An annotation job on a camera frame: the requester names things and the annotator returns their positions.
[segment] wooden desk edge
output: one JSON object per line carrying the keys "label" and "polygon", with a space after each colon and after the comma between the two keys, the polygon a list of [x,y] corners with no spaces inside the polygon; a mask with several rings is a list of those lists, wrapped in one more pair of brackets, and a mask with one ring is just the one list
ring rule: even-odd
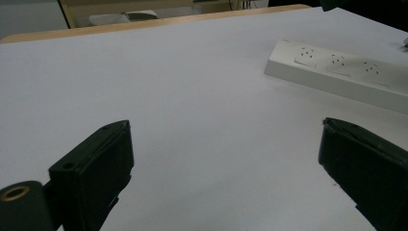
{"label": "wooden desk edge", "polygon": [[170,24],[177,24],[177,23],[184,23],[184,22],[201,21],[201,20],[207,20],[207,19],[252,15],[252,14],[259,14],[259,13],[279,13],[279,12],[286,12],[286,11],[293,11],[293,10],[300,10],[300,9],[307,9],[307,8],[310,8],[310,7],[306,5],[297,4],[297,5],[289,5],[289,6],[282,6],[282,7],[260,8],[260,9],[233,11],[233,12],[195,14],[195,15],[188,15],[188,16],[170,17],[170,18],[163,18],[163,19],[112,24],[112,25],[95,26],[95,27],[84,27],[84,28],[67,29],[67,30],[59,30],[59,31],[37,32],[37,33],[30,33],[30,34],[17,34],[17,35],[12,35],[12,36],[2,38],[0,40],[0,43],[14,43],[14,42],[21,42],[21,41],[76,37],[76,36],[92,35],[92,34],[99,34],[99,33],[132,30],[132,29],[138,29],[138,28],[156,27],[156,26],[163,26],[163,25],[170,25]]}

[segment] white power strip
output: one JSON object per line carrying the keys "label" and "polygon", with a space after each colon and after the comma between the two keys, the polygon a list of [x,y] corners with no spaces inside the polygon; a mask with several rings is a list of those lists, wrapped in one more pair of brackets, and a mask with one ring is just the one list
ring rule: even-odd
{"label": "white power strip", "polygon": [[265,74],[408,114],[408,68],[281,39]]}

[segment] white tabletop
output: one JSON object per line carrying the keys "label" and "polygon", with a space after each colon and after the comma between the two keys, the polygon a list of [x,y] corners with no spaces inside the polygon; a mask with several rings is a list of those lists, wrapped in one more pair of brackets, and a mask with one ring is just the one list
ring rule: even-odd
{"label": "white tabletop", "polygon": [[342,10],[0,45],[0,188],[130,119],[133,179],[102,230],[374,230],[318,164],[324,118],[408,149],[408,115],[264,74],[279,39],[408,64],[402,31]]}

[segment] metal ring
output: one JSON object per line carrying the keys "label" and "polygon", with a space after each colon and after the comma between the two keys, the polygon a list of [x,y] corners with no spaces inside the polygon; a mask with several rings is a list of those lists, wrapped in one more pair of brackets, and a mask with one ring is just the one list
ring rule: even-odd
{"label": "metal ring", "polygon": [[23,197],[25,194],[28,193],[30,187],[28,186],[16,186],[0,195],[0,200],[3,201],[13,201],[18,198]]}

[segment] power strip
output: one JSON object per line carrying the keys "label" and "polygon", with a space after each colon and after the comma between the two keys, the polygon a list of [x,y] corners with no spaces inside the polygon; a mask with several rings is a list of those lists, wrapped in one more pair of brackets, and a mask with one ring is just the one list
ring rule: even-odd
{"label": "power strip", "polygon": [[265,74],[408,115],[408,68],[281,39]]}

